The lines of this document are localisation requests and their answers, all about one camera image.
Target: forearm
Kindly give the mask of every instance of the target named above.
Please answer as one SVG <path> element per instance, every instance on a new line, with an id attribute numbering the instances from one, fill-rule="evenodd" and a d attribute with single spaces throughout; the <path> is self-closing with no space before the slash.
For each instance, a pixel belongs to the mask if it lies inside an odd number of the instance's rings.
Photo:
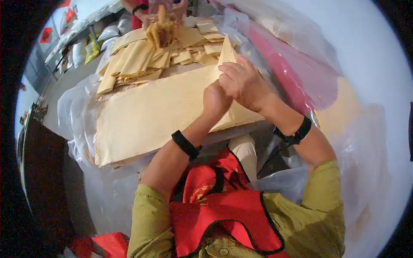
<path id="1" fill-rule="evenodd" d="M 276 95 L 268 97 L 267 105 L 260 113 L 286 136 L 293 135 L 304 119 L 301 114 L 286 105 Z M 294 148 L 310 167 L 317 167 L 324 161 L 336 159 L 328 140 L 314 125 L 301 143 L 294 145 Z"/>
<path id="2" fill-rule="evenodd" d="M 131 0 L 121 0 L 121 4 L 130 13 L 132 13 L 133 9 L 137 7 L 137 4 Z"/>
<path id="3" fill-rule="evenodd" d="M 182 134 L 195 147 L 201 145 L 217 118 L 202 114 Z M 168 201 L 174 186 L 189 164 L 188 155 L 170 140 L 155 155 L 145 171 L 141 183 L 151 186 Z"/>
<path id="4" fill-rule="evenodd" d="M 138 4 L 135 1 L 131 0 L 121 0 L 121 3 L 122 6 L 130 13 L 132 13 L 133 9 L 138 6 Z M 144 13 L 142 12 L 142 10 L 136 10 L 135 13 L 132 15 L 135 15 L 137 18 L 140 19 L 143 14 Z"/>

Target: yellow bag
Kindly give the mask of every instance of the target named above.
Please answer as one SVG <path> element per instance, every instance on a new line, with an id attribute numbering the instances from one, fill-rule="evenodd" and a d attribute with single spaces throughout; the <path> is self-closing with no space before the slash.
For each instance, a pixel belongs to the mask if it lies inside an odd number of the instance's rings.
<path id="1" fill-rule="evenodd" d="M 93 41 L 92 35 L 89 34 L 89 39 L 90 39 L 90 43 L 86 46 L 86 59 L 85 59 L 85 64 L 88 64 L 90 61 L 92 61 L 93 59 L 95 59 L 96 57 L 98 57 L 100 55 L 99 50 L 97 49 L 97 46 L 95 44 L 95 42 Z"/>

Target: pink plastic sheet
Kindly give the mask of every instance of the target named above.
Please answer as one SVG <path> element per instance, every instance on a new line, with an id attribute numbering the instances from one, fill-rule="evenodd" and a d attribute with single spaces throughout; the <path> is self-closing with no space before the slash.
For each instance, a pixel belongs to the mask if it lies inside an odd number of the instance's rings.
<path id="1" fill-rule="evenodd" d="M 266 61 L 291 107 L 308 115 L 335 102 L 339 73 L 334 68 L 281 41 L 232 5 L 215 4 L 224 13 L 224 24 L 242 32 Z"/>

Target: paper sheet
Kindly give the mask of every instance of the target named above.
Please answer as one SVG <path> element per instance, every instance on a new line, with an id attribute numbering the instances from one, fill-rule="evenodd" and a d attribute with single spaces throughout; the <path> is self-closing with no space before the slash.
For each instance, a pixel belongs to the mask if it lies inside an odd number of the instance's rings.
<path id="1" fill-rule="evenodd" d="M 115 82 L 116 82 L 116 78 L 112 76 L 112 72 L 116 68 L 118 62 L 121 60 L 124 50 L 125 50 L 124 48 L 120 49 L 118 53 L 114 55 L 112 59 L 110 60 L 109 65 L 106 69 L 106 72 L 103 76 L 103 79 L 99 84 L 99 88 L 97 89 L 97 92 L 96 92 L 97 98 L 101 94 L 109 92 L 113 89 L 113 86 L 115 85 Z"/>
<path id="2" fill-rule="evenodd" d="M 218 63 L 235 61 L 228 37 Z M 211 65 L 131 88 L 109 98 L 97 119 L 95 162 L 99 167 L 148 155 L 203 110 L 203 91 L 221 72 Z M 236 102 L 211 131 L 264 118 Z"/>
<path id="3" fill-rule="evenodd" d="M 118 38 L 113 44 L 111 55 L 116 54 L 119 49 L 127 46 L 131 42 L 146 39 L 146 32 L 143 28 L 133 30 Z"/>
<path id="4" fill-rule="evenodd" d="M 207 54 L 216 54 L 216 53 L 221 53 L 222 51 L 222 42 L 216 42 L 216 43 L 207 43 L 204 45 L 205 52 Z"/>
<path id="5" fill-rule="evenodd" d="M 186 28 L 182 27 L 178 31 L 178 41 L 182 44 L 182 47 L 189 47 L 204 40 L 203 35 L 199 33 L 197 28 Z"/>
<path id="6" fill-rule="evenodd" d="M 148 40 L 140 40 L 129 53 L 119 76 L 134 77 L 142 75 L 152 60 L 155 49 Z"/>
<path id="7" fill-rule="evenodd" d="M 215 57 L 205 52 L 196 56 L 195 59 L 203 66 L 214 65 L 218 63 L 218 60 Z"/>
<path id="8" fill-rule="evenodd" d="M 152 68 L 168 68 L 171 58 L 169 56 L 169 51 L 163 52 L 163 54 L 157 59 L 152 59 L 148 67 Z"/>
<path id="9" fill-rule="evenodd" d="M 213 40 L 213 39 L 221 39 L 222 41 L 224 40 L 225 36 L 219 33 L 210 33 L 210 34 L 206 34 L 204 35 L 204 39 L 207 40 Z"/>
<path id="10" fill-rule="evenodd" d="M 218 29 L 212 19 L 196 21 L 196 24 L 201 34 L 218 32 Z"/>
<path id="11" fill-rule="evenodd" d="M 188 60 L 192 60 L 193 57 L 189 51 L 181 51 L 177 57 L 172 58 L 172 64 L 179 64 Z"/>
<path id="12" fill-rule="evenodd" d="M 129 57 L 129 54 L 132 52 L 132 50 L 135 48 L 136 42 L 131 42 L 126 48 L 123 49 L 122 55 L 120 57 L 119 62 L 116 64 L 116 66 L 112 70 L 112 76 L 117 77 L 122 71 L 122 68 L 125 66 L 125 62 Z"/>

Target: black bracelet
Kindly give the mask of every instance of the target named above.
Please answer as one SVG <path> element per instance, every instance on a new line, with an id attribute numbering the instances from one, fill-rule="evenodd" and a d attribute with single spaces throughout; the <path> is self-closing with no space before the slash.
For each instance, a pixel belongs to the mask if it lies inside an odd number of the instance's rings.
<path id="1" fill-rule="evenodd" d="M 311 120 L 308 117 L 304 117 L 303 123 L 301 124 L 300 128 L 295 132 L 293 136 L 285 136 L 277 127 L 274 128 L 273 134 L 281 138 L 284 142 L 293 145 L 293 144 L 300 144 L 300 142 L 304 139 L 307 133 L 311 129 Z"/>
<path id="2" fill-rule="evenodd" d="M 148 10 L 148 9 L 149 9 L 149 6 L 147 6 L 147 5 L 144 5 L 144 4 L 138 5 L 137 7 L 135 7 L 135 8 L 132 10 L 132 15 L 135 15 L 135 12 L 138 11 L 138 10 L 143 10 L 143 11 L 145 11 L 145 10 Z"/>
<path id="3" fill-rule="evenodd" d="M 185 136 L 182 135 L 180 130 L 172 134 L 172 139 L 178 145 L 178 147 L 189 156 L 189 161 L 193 162 L 199 155 L 199 151 L 202 149 L 200 145 L 195 148 L 192 143 L 190 143 Z"/>

